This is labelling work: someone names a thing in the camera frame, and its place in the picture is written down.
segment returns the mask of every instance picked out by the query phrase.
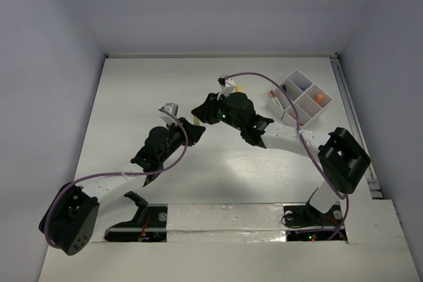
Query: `orange object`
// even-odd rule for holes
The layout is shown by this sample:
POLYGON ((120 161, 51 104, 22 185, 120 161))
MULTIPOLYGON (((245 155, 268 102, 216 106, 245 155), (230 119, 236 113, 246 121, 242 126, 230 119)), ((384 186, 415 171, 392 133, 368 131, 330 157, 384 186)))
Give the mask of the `orange object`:
POLYGON ((323 95, 317 94, 316 103, 320 105, 322 102, 323 102, 323 95))

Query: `black plastic part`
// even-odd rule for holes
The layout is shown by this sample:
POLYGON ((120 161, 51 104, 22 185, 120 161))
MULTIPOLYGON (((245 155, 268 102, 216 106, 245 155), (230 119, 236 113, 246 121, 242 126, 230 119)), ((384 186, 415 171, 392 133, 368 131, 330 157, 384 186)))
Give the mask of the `black plastic part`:
POLYGON ((370 165, 370 158, 351 133, 336 128, 330 139, 319 147, 319 160, 333 186, 352 194, 370 165))
POLYGON ((159 215, 167 214, 167 205, 148 206, 148 202, 134 192, 128 192, 125 197, 130 198, 138 206, 134 217, 130 221, 124 221, 111 226, 104 235, 109 242, 163 242, 166 241, 166 221, 161 221, 159 215), (145 228, 145 236, 139 240, 141 228, 150 220, 145 228))
POLYGON ((339 205, 333 205, 326 214, 322 214, 314 207, 306 203, 305 205, 285 205, 284 223, 287 228, 296 229, 297 227, 312 227, 332 225, 329 217, 334 218, 333 213, 341 211, 339 205))
MULTIPOLYGON (((68 184, 62 186, 59 193, 68 184)), ((47 214, 51 207, 38 225, 42 233, 44 233, 47 214)), ((99 207, 98 199, 89 197, 79 186, 72 186, 56 205, 49 233, 53 242, 68 256, 80 252, 91 239, 99 207)))
MULTIPOLYGON (((185 118, 179 118, 188 136, 188 146, 195 145, 201 138, 206 128, 192 125, 185 118)), ((138 151, 131 163, 143 168, 144 172, 153 172, 163 169, 163 163, 182 145, 185 144, 185 136, 178 125, 167 127, 154 127, 144 146, 138 151)), ((148 175, 144 186, 152 183, 160 174, 148 175)))
MULTIPOLYGON (((340 233, 345 237, 345 239, 340 234, 337 234, 330 241, 348 240, 345 229, 341 229, 340 233)), ((329 231, 329 230, 328 231, 322 230, 322 231, 316 231, 316 232, 301 232, 301 230, 288 230, 286 232, 286 241, 309 241, 309 242, 325 241, 325 240, 328 240, 328 238, 332 236, 332 234, 333 234, 333 231, 329 231)))
POLYGON ((208 94, 206 101, 193 109, 191 114, 210 125, 226 123, 238 129, 248 144, 265 148, 261 135, 274 120, 256 114, 252 101, 243 92, 233 92, 228 97, 221 96, 219 100, 217 96, 208 94))

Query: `screw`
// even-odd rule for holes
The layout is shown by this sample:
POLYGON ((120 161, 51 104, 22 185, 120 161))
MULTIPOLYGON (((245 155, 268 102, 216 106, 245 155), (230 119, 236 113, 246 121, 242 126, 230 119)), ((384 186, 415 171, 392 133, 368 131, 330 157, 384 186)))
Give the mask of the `screw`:
POLYGON ((291 221, 293 219, 292 211, 286 211, 286 213, 285 213, 285 219, 287 221, 291 221))
POLYGON ((166 213, 160 213, 159 214, 159 220, 160 221, 166 221, 167 220, 167 214, 166 213))
POLYGON ((333 217, 335 217, 335 219, 342 219, 342 213, 341 213, 341 211, 338 211, 338 210, 334 211, 333 212, 333 217))

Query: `white storage box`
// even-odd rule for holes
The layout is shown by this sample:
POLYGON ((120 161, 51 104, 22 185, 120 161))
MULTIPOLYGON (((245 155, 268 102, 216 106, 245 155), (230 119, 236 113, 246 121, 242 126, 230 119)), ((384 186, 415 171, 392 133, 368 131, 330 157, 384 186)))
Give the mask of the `white storage box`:
MULTIPOLYGON (((321 116, 332 98, 316 84, 313 84, 302 72, 294 70, 280 84, 285 88, 288 96, 293 100, 299 115, 299 122, 306 128, 321 116)), ((291 127, 296 127, 295 112, 288 99, 278 88, 272 91, 274 97, 269 96, 266 103, 276 117, 291 127)))

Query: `black bracket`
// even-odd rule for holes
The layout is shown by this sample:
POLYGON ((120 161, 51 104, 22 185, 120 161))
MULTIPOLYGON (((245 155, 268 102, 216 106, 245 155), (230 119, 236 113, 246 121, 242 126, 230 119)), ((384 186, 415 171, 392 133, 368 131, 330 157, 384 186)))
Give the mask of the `black bracket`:
POLYGON ((333 205, 326 214, 320 213, 309 203, 305 205, 285 205, 284 216, 281 221, 289 229, 323 227, 334 225, 330 218, 340 223, 339 215, 342 216, 342 212, 338 204, 333 205))
POLYGON ((148 202, 134 192, 125 194, 138 206, 134 217, 108 228, 104 239, 109 242, 166 241, 167 205, 148 206, 148 202))

